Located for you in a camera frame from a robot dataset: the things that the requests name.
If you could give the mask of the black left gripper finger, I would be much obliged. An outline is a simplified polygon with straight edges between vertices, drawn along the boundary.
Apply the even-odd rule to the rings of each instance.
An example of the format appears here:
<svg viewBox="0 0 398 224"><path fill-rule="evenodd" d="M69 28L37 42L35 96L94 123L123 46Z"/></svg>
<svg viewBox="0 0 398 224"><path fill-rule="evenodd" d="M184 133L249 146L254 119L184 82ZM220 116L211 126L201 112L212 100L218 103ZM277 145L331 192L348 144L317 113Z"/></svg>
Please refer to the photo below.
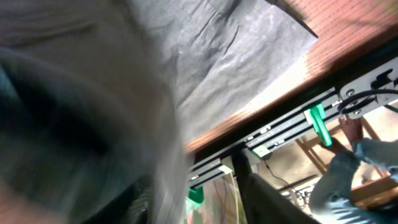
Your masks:
<svg viewBox="0 0 398 224"><path fill-rule="evenodd" d="M253 173L246 155L239 151L232 155L234 173L243 203L246 220L256 224L316 224L268 184Z"/></svg>

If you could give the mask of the grey shorts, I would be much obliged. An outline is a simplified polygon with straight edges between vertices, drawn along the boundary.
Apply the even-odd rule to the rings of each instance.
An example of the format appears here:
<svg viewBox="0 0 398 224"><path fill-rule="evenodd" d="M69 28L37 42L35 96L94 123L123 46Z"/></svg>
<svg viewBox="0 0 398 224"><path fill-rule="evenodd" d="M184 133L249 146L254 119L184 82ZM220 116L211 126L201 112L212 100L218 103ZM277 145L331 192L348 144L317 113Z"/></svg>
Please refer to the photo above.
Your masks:
<svg viewBox="0 0 398 224"><path fill-rule="evenodd" d="M180 223L184 145L316 40L273 1L2 1L1 222Z"/></svg>

